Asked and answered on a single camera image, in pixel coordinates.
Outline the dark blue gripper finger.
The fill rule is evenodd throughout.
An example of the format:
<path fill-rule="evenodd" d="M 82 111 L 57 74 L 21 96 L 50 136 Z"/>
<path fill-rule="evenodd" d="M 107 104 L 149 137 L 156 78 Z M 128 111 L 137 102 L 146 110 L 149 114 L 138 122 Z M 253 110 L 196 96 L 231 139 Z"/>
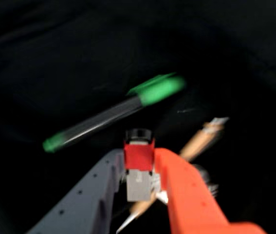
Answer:
<path fill-rule="evenodd" d="M 114 194 L 125 173 L 124 153 L 114 149 L 32 228 L 30 234 L 107 234 Z"/>

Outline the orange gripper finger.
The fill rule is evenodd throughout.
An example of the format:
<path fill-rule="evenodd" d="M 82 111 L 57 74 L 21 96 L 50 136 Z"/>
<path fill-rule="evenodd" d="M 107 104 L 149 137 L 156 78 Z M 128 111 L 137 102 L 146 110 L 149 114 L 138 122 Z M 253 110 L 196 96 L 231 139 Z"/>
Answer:
<path fill-rule="evenodd" d="M 167 192 L 173 234 L 262 234 L 250 222 L 230 223 L 212 196 L 199 171 L 165 148 L 156 148 L 155 170 Z"/>

